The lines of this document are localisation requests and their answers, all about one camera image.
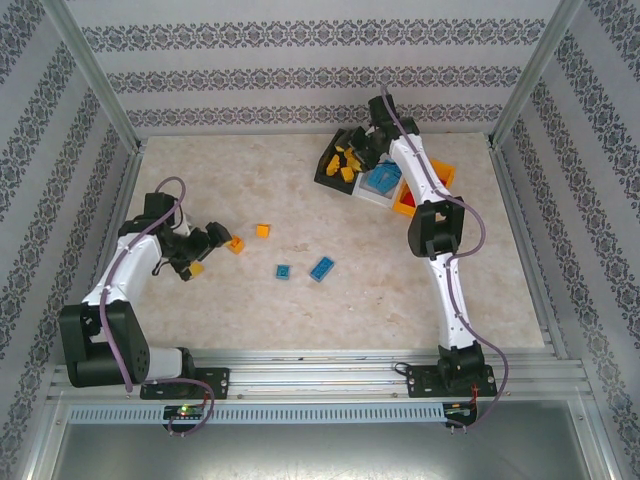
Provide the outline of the white plastic container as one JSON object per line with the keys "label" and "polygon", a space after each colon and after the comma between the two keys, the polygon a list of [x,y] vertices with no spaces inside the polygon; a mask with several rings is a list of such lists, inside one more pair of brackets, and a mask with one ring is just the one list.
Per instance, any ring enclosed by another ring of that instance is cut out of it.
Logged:
{"label": "white plastic container", "polygon": [[[393,162],[391,159],[382,160],[374,169],[376,169],[377,167],[381,167],[381,164],[385,161]],[[381,205],[382,207],[391,208],[393,204],[393,197],[397,187],[399,186],[399,182],[393,190],[389,191],[385,195],[382,195],[367,185],[367,179],[373,170],[358,174],[352,195],[357,198],[371,201],[375,204]]]}

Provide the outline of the black plastic container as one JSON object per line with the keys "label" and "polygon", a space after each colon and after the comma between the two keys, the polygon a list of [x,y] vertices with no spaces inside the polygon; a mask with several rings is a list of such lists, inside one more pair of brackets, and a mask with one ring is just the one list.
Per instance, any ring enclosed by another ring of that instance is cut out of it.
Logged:
{"label": "black plastic container", "polygon": [[354,171],[355,173],[354,181],[352,183],[345,183],[340,175],[340,170],[334,176],[331,176],[331,177],[326,175],[325,170],[329,161],[334,155],[340,156],[341,168],[348,167],[345,155],[337,154],[334,149],[334,146],[338,145],[344,148],[349,147],[348,140],[353,130],[354,129],[349,129],[349,130],[339,129],[336,132],[332,140],[329,142],[328,146],[325,148],[323,154],[321,155],[316,167],[315,175],[314,175],[314,181],[316,183],[323,185],[325,187],[337,190],[347,195],[351,195],[353,193],[358,174],[363,173],[363,171],[362,172]]}

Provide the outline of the orange plastic container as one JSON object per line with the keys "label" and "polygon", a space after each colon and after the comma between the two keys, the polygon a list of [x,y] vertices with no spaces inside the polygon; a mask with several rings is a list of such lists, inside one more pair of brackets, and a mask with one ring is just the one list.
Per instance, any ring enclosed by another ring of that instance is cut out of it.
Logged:
{"label": "orange plastic container", "polygon": [[[434,171],[436,173],[436,177],[438,178],[438,180],[442,183],[442,185],[446,189],[449,189],[454,182],[456,168],[452,165],[440,162],[437,159],[431,159],[430,163],[431,163],[431,166],[434,168]],[[393,197],[393,204],[391,209],[396,213],[405,215],[407,217],[412,217],[415,213],[416,206],[409,207],[401,203],[402,197],[407,192],[411,192],[408,186],[408,183],[405,181],[404,178],[401,178],[399,181],[399,186],[397,187]]]}

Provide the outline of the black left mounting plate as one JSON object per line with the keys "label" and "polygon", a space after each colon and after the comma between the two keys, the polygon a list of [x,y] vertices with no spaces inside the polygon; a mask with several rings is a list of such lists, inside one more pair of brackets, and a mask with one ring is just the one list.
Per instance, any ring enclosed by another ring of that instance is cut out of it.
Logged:
{"label": "black left mounting plate", "polygon": [[140,389],[142,400],[202,400],[204,395],[224,400],[230,383],[228,368],[196,368],[191,376],[145,382]]}

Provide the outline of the black mounting plate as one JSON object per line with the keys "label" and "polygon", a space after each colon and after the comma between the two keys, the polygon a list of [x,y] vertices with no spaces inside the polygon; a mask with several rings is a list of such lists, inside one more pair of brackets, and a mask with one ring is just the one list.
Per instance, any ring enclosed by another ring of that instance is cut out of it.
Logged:
{"label": "black mounting plate", "polygon": [[495,397],[497,383],[491,366],[480,372],[443,376],[437,366],[415,365],[406,369],[410,398],[471,397],[476,388],[479,397]]}
{"label": "black mounting plate", "polygon": [[196,368],[191,376],[145,382],[140,389],[142,400],[202,400],[204,395],[224,400],[230,383],[228,368]]}

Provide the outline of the left circuit board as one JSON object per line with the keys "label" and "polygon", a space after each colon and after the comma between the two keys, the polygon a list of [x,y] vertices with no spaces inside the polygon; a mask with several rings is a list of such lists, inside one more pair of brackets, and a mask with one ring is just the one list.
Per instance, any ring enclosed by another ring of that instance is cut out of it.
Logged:
{"label": "left circuit board", "polygon": [[163,419],[169,420],[201,420],[204,416],[205,408],[202,406],[181,405],[166,406],[163,412]]}

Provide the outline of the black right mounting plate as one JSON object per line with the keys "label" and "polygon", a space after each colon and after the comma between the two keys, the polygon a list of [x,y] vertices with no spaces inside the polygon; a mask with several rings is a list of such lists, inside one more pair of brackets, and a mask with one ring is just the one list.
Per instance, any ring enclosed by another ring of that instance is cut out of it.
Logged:
{"label": "black right mounting plate", "polygon": [[476,388],[479,397],[495,397],[497,383],[491,366],[480,372],[443,376],[437,366],[415,365],[406,369],[410,398],[471,397]]}

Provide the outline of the aluminium side rail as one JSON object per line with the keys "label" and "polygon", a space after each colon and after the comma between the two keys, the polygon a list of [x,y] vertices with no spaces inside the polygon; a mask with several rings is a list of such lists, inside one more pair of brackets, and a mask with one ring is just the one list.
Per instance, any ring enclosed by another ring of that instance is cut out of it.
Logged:
{"label": "aluminium side rail", "polygon": [[80,279],[80,295],[93,289],[111,261],[117,244],[117,230],[124,222],[138,169],[138,155],[132,154],[120,172],[112,197],[103,201],[101,194],[106,190],[101,189],[96,194],[87,191],[81,199],[71,237],[63,251],[38,327],[40,343],[33,350],[33,358],[55,366],[56,373],[64,382],[68,380],[68,374],[59,327],[60,315],[65,305],[75,302],[69,297],[73,294],[74,278],[82,271],[84,252],[89,252],[89,276]]}
{"label": "aluminium side rail", "polygon": [[489,147],[489,155],[543,339],[551,345],[556,358],[561,360],[571,359],[572,356],[566,348],[558,326],[551,297],[545,287],[533,244],[529,237],[527,224],[502,153],[494,147]]}

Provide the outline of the aluminium frame post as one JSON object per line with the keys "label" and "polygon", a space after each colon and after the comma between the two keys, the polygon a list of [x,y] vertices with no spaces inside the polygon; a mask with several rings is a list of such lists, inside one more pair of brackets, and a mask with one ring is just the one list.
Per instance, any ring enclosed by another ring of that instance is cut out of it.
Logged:
{"label": "aluminium frame post", "polygon": [[142,141],[135,133],[125,109],[65,0],[40,0],[40,2],[127,151],[137,153]]}
{"label": "aluminium frame post", "polygon": [[559,0],[495,127],[488,135],[492,149],[496,149],[509,134],[582,3],[583,0]]}

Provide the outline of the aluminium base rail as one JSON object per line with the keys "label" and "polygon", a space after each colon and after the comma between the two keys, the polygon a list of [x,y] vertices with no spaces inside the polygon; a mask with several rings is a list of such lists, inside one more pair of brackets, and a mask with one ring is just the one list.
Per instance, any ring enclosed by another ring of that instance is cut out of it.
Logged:
{"label": "aluminium base rail", "polygon": [[[435,350],[220,350],[195,349],[198,367],[230,371],[228,402],[345,403],[404,401],[401,364],[433,365]],[[590,399],[593,388],[580,360],[549,348],[511,349],[508,361],[486,354],[504,401]]]}

